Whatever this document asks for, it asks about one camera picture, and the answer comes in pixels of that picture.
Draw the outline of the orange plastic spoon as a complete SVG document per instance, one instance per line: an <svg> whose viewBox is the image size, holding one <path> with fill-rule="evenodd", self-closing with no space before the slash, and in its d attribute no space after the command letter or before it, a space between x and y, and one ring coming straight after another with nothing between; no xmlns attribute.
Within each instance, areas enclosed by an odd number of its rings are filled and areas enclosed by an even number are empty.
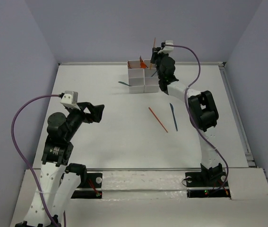
<svg viewBox="0 0 268 227"><path fill-rule="evenodd" d="M142 62L140 62L140 67L143 69L146 69L147 65L142 61Z"/></svg>

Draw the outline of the blue-green plastic knife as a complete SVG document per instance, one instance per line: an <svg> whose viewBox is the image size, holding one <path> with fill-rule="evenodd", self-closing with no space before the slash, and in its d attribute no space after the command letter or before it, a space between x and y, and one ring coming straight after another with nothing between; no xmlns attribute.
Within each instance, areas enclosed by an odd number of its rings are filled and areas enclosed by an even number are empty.
<svg viewBox="0 0 268 227"><path fill-rule="evenodd" d="M172 112L172 116L173 116L175 129L176 129L176 131L178 131L177 121L176 121L176 117L175 117L175 113L174 113L174 107L173 107L172 103L170 103L170 108L171 108L171 112Z"/></svg>

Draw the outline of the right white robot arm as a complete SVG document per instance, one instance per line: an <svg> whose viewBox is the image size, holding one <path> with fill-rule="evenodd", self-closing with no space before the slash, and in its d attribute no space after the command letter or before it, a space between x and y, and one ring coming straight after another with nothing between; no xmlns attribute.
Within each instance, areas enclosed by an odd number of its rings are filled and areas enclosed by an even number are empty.
<svg viewBox="0 0 268 227"><path fill-rule="evenodd" d="M209 141L214 134L219 114L212 93L208 90L191 89L191 84L184 85L175 76L175 60L169 56L174 45L163 44L152 48L150 62L156 65L160 90L184 102L190 122L199 136L201 149L201 171L195 172L191 182L200 182L205 187L214 186L223 175L223 168L217 148Z"/></svg>

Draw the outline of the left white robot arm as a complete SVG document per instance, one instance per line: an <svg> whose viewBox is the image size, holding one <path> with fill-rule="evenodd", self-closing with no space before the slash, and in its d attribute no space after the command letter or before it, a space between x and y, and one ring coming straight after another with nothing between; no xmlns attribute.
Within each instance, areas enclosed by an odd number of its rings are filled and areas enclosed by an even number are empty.
<svg viewBox="0 0 268 227"><path fill-rule="evenodd" d="M23 221L17 227L55 227L65 224L65 209L77 187L87 182L83 164L69 163L73 150L71 139L83 123L99 123L104 105L89 102L65 104L68 115L51 114L47 120L48 136L41 159L39 185Z"/></svg>

